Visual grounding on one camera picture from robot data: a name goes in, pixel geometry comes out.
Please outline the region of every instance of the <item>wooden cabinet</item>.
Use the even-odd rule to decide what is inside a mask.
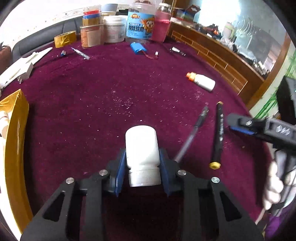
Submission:
[[[244,60],[216,40],[185,26],[172,23],[168,35],[192,46],[231,85],[245,104],[264,79]]]

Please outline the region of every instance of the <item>cardboard box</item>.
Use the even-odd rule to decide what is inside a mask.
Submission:
[[[184,20],[188,22],[193,22],[195,14],[200,11],[200,7],[196,5],[191,5],[185,10]]]

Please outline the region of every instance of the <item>gloved hand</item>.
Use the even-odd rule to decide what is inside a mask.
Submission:
[[[289,195],[286,197],[284,207],[288,206],[296,195],[295,168],[285,175],[284,184],[280,178],[277,177],[277,174],[280,175],[280,173],[283,173],[286,158],[286,152],[283,150],[278,150],[275,152],[275,160],[272,161],[269,166],[267,181],[263,194],[263,206],[265,210],[269,210],[272,204],[276,204],[280,201],[280,193],[284,188],[284,184],[289,186],[288,190],[290,189],[290,186],[292,186]]]

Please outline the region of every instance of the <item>white plastic container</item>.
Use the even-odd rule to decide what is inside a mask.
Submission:
[[[126,27],[126,17],[106,16],[105,24],[105,43],[119,43],[124,40]]]
[[[107,4],[104,4],[102,6],[102,12],[108,12],[108,11],[116,12],[117,6],[118,6],[117,3],[107,3]]]
[[[216,82],[202,74],[196,74],[194,72],[187,73],[186,77],[192,81],[193,83],[196,83],[198,86],[206,89],[207,91],[212,91],[215,87]]]
[[[152,36],[156,6],[145,3],[132,3],[128,9],[126,42],[145,43]]]
[[[126,160],[131,187],[161,184],[156,131],[150,126],[134,126],[126,132]]]

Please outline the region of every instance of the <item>gold tape roll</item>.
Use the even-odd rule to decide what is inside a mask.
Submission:
[[[66,32],[54,37],[54,44],[56,48],[61,48],[74,42],[76,42],[76,31]]]

